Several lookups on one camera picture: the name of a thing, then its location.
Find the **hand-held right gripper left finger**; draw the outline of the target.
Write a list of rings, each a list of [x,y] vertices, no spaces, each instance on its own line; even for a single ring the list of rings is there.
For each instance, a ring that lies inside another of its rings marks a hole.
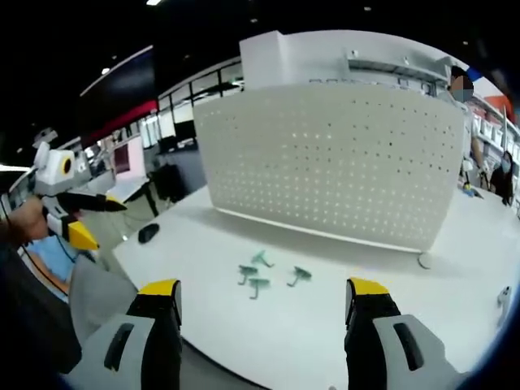
[[[181,325],[181,282],[149,283],[87,338],[63,378],[73,389],[179,389]]]

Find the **person's left hand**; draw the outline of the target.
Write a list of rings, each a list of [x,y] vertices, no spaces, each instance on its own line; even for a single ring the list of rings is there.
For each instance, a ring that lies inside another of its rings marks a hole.
[[[43,205],[37,197],[29,198],[22,206],[9,214],[9,241],[24,245],[29,241],[48,236],[48,226],[43,215]]]

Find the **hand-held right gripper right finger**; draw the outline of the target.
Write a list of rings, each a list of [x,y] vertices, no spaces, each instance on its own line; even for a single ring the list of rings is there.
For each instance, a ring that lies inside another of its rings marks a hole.
[[[444,343],[389,291],[367,279],[346,282],[344,351],[349,389],[456,389],[468,376]]]

